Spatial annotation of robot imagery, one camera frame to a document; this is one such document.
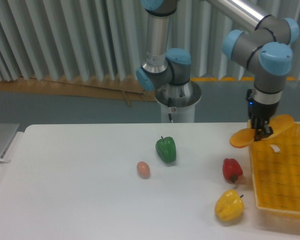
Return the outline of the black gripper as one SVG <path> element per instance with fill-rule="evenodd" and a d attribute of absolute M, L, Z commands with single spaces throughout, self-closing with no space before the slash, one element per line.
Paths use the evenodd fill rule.
<path fill-rule="evenodd" d="M 248 118 L 251 129 L 254 130 L 254 141 L 260 141 L 260 130 L 262 139 L 270 137 L 274 132 L 272 127 L 269 126 L 269 122 L 277 111 L 280 92 L 269 94 L 258 89 L 248 89 L 246 100 L 248 102 Z"/>

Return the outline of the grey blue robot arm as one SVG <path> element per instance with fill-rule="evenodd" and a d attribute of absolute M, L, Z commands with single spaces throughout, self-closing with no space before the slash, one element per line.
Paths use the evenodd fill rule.
<path fill-rule="evenodd" d="M 244 148 L 267 140 L 293 126 L 291 116 L 275 116 L 286 78 L 292 67 L 294 43 L 300 30 L 291 18 L 277 19 L 244 0 L 212 0 L 210 4 L 243 30 L 233 30 L 222 43 L 222 52 L 254 75 L 253 88 L 246 93 L 248 126 L 230 138 L 230 144 Z M 144 0 L 147 11 L 145 60 L 135 71 L 145 91 L 154 91 L 164 123 L 192 123 L 195 106 L 202 96 L 191 82 L 191 54 L 182 48 L 168 48 L 170 17 L 175 0 Z"/>

